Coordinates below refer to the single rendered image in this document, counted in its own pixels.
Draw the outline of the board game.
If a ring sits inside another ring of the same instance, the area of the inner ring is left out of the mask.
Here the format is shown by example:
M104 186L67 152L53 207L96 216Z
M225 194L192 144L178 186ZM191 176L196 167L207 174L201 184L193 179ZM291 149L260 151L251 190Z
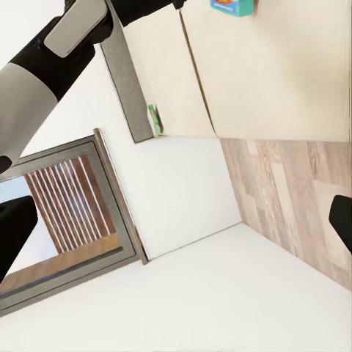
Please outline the board game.
M156 117L153 105L147 107L147 116L149 119L149 123L152 126L153 134L155 135L155 137L159 137L161 126L159 124L158 118Z
M233 16L243 17L254 13L254 0L210 0L210 7Z

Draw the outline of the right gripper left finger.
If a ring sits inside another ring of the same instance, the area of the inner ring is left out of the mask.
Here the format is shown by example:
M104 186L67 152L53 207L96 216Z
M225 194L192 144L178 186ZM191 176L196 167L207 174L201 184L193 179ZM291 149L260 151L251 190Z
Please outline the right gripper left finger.
M37 224L32 195L0 203L0 283Z

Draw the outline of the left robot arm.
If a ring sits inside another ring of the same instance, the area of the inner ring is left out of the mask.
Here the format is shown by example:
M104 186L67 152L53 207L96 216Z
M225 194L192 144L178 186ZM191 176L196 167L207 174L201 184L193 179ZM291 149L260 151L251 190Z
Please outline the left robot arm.
M111 0L126 27L185 0ZM0 70L0 174L14 166L56 105L95 56L95 43L114 31L106 0L66 0L54 16Z

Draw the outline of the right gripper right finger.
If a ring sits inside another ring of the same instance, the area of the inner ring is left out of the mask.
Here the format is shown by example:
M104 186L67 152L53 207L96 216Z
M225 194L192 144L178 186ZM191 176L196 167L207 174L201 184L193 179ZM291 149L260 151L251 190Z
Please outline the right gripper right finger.
M352 254L352 198L339 194L334 196L329 222Z

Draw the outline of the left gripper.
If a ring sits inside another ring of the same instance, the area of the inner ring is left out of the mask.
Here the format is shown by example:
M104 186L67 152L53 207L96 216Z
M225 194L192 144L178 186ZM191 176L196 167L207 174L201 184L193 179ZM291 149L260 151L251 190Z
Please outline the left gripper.
M141 0L142 16L148 16L169 4L174 4L176 9L180 9L184 6L185 0Z

